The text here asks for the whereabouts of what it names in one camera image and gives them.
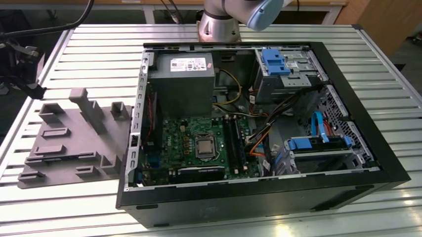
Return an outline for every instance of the wire bundle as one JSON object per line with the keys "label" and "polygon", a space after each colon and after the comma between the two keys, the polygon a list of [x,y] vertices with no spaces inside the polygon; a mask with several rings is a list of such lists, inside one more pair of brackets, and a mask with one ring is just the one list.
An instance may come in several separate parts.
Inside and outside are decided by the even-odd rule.
{"label": "wire bundle", "polygon": [[269,159],[264,154],[261,153],[254,153],[254,149],[258,145],[260,142],[264,141],[264,138],[266,137],[268,133],[269,133],[269,129],[270,129],[270,126],[273,124],[273,122],[276,121],[276,118],[277,116],[281,115],[281,113],[284,111],[287,111],[292,106],[293,104],[296,103],[296,101],[299,100],[300,96],[311,91],[315,91],[315,90],[320,90],[323,88],[324,84],[317,84],[315,86],[311,86],[311,87],[307,87],[307,88],[301,88],[300,90],[297,90],[291,96],[288,96],[273,108],[273,110],[270,111],[270,113],[268,114],[265,120],[264,120],[264,126],[262,128],[254,132],[250,137],[249,137],[249,141],[253,140],[258,135],[260,138],[257,140],[257,142],[254,143],[250,151],[249,151],[249,155],[250,156],[260,156],[260,157],[265,157],[266,159]]}

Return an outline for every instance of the floor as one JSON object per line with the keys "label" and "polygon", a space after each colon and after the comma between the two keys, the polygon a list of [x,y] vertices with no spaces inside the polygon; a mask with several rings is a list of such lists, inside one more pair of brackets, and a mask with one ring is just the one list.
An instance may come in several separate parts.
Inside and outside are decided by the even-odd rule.
{"label": "floor", "polygon": [[[78,16],[80,11],[58,10],[54,12],[57,18],[51,20],[45,11],[33,10],[23,11],[26,19],[33,28],[58,26],[73,22]],[[157,23],[172,23],[168,14],[164,11],[154,11]],[[194,23],[196,11],[182,11],[181,16],[184,22]],[[86,24],[144,24],[144,15],[138,10],[96,10],[92,11],[86,20]],[[33,45],[41,48],[46,57],[50,54],[51,48],[58,38],[57,34],[41,35],[34,38]],[[405,64],[401,73],[409,83],[413,85],[416,91],[422,94],[422,43],[413,45],[411,41],[403,42],[400,49],[391,57],[393,64]],[[21,104],[23,103],[25,95],[14,90],[7,95],[0,96],[0,143],[6,134],[6,131],[13,123],[14,117],[18,113]]]}
{"label": "floor", "polygon": [[412,44],[407,39],[389,60],[393,64],[405,64],[401,74],[417,93],[422,94],[422,42]]}

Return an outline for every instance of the aluminum extrusion table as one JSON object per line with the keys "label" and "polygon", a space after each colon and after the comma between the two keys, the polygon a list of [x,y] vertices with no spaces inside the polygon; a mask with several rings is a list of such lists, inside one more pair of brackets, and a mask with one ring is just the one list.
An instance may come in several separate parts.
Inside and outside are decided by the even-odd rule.
{"label": "aluminum extrusion table", "polygon": [[26,100],[0,147],[0,236],[420,236],[422,98],[364,31],[351,26],[240,28],[242,41],[321,41],[339,65],[411,181],[324,212],[145,230],[114,209],[117,180],[21,190],[17,175],[34,141],[42,103],[88,88],[100,106],[133,106],[144,42],[196,41],[196,26],[82,25],[61,34],[39,76],[42,101]]}

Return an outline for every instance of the cable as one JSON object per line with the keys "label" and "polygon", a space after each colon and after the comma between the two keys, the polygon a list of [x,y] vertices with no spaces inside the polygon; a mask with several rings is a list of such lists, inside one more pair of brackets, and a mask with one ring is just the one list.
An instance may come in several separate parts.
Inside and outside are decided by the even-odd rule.
{"label": "cable", "polygon": [[173,1],[172,1],[172,0],[168,0],[168,1],[169,1],[169,3],[172,4],[173,9],[176,9],[176,14],[177,14],[177,17],[178,17],[180,23],[182,24],[182,17],[181,17],[181,14],[180,14],[178,9],[177,9],[177,7],[176,7],[176,4],[173,3]]}
{"label": "cable", "polygon": [[225,101],[225,102],[218,102],[218,103],[212,103],[213,105],[228,105],[233,102],[236,102],[241,96],[241,86],[240,86],[240,83],[238,83],[238,80],[234,78],[234,76],[222,68],[218,69],[221,72],[225,72],[226,75],[232,78],[232,80],[236,82],[237,84],[237,87],[238,87],[238,92],[237,92],[237,96],[236,98],[233,98],[230,101]]}
{"label": "cable", "polygon": [[293,16],[293,24],[296,24],[296,19],[297,19],[297,15],[299,15],[299,11],[300,11],[300,2],[299,0],[296,0],[296,5],[297,5],[297,8],[296,8],[296,11],[295,11],[295,16]]}
{"label": "cable", "polygon": [[249,114],[250,115],[258,115],[258,114],[253,113],[253,104],[249,105]]}
{"label": "cable", "polygon": [[262,139],[264,139],[264,137],[268,135],[268,133],[269,133],[269,130],[261,135],[260,139],[258,139],[257,142],[254,143],[254,145],[253,145],[253,147],[252,147],[252,149],[250,149],[250,151],[249,151],[249,155],[250,155],[250,156],[262,156],[262,157],[264,157],[262,154],[260,154],[260,153],[253,153],[253,150],[256,149],[258,143],[262,141]]}
{"label": "cable", "polygon": [[232,115],[242,115],[242,116],[246,116],[246,117],[260,117],[258,115],[248,115],[245,113],[241,113],[241,112],[232,112],[232,111],[228,111],[226,109],[224,109],[221,106],[218,105],[213,105],[218,110],[221,110],[224,113],[226,114],[232,114]]}
{"label": "cable", "polygon": [[169,9],[168,9],[168,7],[166,7],[166,4],[164,3],[164,1],[160,0],[160,2],[162,3],[162,5],[164,5],[164,7],[165,7],[165,9],[166,9],[166,11],[168,11],[168,13],[172,14],[172,12],[169,11]]}
{"label": "cable", "polygon": [[15,31],[15,32],[9,32],[9,33],[0,33],[0,40],[5,41],[9,38],[17,38],[17,37],[25,37],[25,36],[33,36],[33,35],[42,35],[42,34],[49,34],[54,32],[61,32],[65,30],[70,30],[76,28],[86,19],[88,14],[92,9],[94,0],[89,0],[86,8],[84,10],[84,13],[81,14],[80,18],[77,19],[76,22],[71,24],[63,25],[63,26],[55,26],[55,27],[49,27],[49,28],[41,28],[41,29],[34,29],[34,30],[25,30],[25,31]]}
{"label": "cable", "polygon": [[178,9],[177,9],[177,7],[176,7],[176,4],[173,3],[172,0],[168,0],[168,1],[169,1],[170,5],[173,6],[173,8],[176,9],[176,15],[174,15],[173,12],[170,12],[170,10],[168,9],[168,6],[166,6],[166,4],[164,3],[164,1],[160,0],[160,2],[162,3],[162,5],[164,5],[164,7],[165,7],[166,12],[169,13],[169,16],[170,16],[170,18],[172,18],[173,22],[174,22],[176,24],[182,24],[182,17],[181,17],[181,14],[180,14]]}

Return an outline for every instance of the blue plastic latch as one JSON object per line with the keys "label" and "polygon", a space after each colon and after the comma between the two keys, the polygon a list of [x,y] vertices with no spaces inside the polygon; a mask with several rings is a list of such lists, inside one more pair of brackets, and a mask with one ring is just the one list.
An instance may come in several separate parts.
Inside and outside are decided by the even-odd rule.
{"label": "blue plastic latch", "polygon": [[293,140],[287,141],[287,144],[288,144],[289,150],[296,149],[296,144],[295,144]]}
{"label": "blue plastic latch", "polygon": [[343,139],[344,139],[347,148],[351,148],[351,146],[352,146],[351,138],[348,136],[344,136]]}
{"label": "blue plastic latch", "polygon": [[289,146],[289,150],[312,148],[308,138],[295,138],[291,139],[287,143]]}
{"label": "blue plastic latch", "polygon": [[262,64],[265,65],[269,76],[278,76],[278,75],[289,75],[289,69],[285,67],[284,64],[284,57],[280,55],[277,49],[262,49]]}

